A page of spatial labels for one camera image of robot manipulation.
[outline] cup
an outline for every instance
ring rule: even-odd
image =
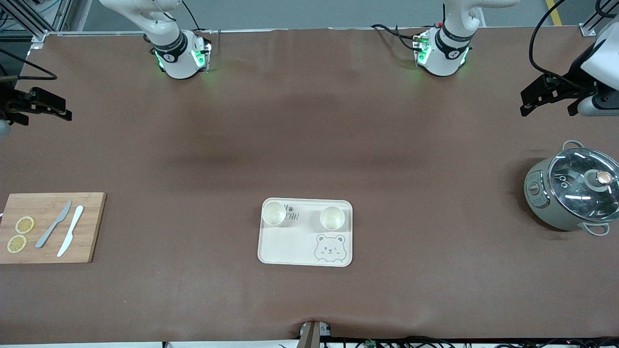
[[[320,213],[320,223],[329,231],[335,231],[344,226],[346,216],[338,207],[326,207]]]
[[[286,207],[279,202],[269,202],[262,207],[262,220],[269,226],[280,226],[286,219]]]

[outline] butter knife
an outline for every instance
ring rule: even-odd
[[[47,229],[47,232],[45,232],[45,234],[42,235],[41,238],[39,238],[39,240],[37,241],[37,244],[35,244],[35,248],[42,248],[43,245],[45,245],[45,242],[50,237],[54,228],[56,228],[56,225],[61,223],[64,220],[64,218],[67,217],[70,209],[71,209],[71,201],[68,201],[67,205],[64,206],[63,211],[61,211],[60,215],[58,215],[58,217],[56,218],[56,221],[54,221],[53,224],[51,224],[51,226]]]
[[[57,257],[60,257],[67,251],[69,245],[73,241],[73,230],[77,225],[77,221],[79,221],[80,216],[82,216],[82,212],[84,211],[84,206],[77,206],[75,214],[73,214],[73,220],[71,221],[71,226],[69,226],[69,231],[67,232],[67,236],[64,237],[63,245],[60,247],[58,251]]]

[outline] white tray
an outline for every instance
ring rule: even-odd
[[[273,201],[284,205],[286,219],[277,227],[260,219],[260,261],[327,267],[346,267],[352,262],[352,205],[349,202],[268,198],[262,206]],[[320,213],[327,207],[338,207],[344,212],[344,225],[335,231],[326,229],[320,222]]]

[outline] blue cable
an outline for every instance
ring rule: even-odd
[[[39,14],[43,14],[43,12],[47,11],[48,9],[51,9],[52,7],[54,7],[54,5],[56,5],[59,2],[60,2],[60,0],[56,0],[56,1],[52,2],[51,5],[49,5],[48,7],[44,8],[44,9],[42,9],[41,12],[39,12]],[[0,33],[5,31],[5,30],[7,30],[8,28],[11,28],[14,25],[17,25],[17,24],[19,24],[19,23],[16,22],[16,23],[13,23],[13,24],[9,25],[6,28],[0,28]]]

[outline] wooden cutting board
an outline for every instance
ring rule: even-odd
[[[45,245],[37,249],[35,244],[56,220],[68,201],[72,201],[69,214],[60,222]],[[105,193],[15,193],[9,196],[0,224],[0,264],[9,263],[89,263],[97,241],[97,233],[103,214]],[[67,235],[77,206],[84,212],[73,230],[73,241],[61,257],[58,250]],[[26,247],[18,253],[10,253],[7,244],[17,235],[15,224],[24,216],[35,221],[34,228],[23,234]]]

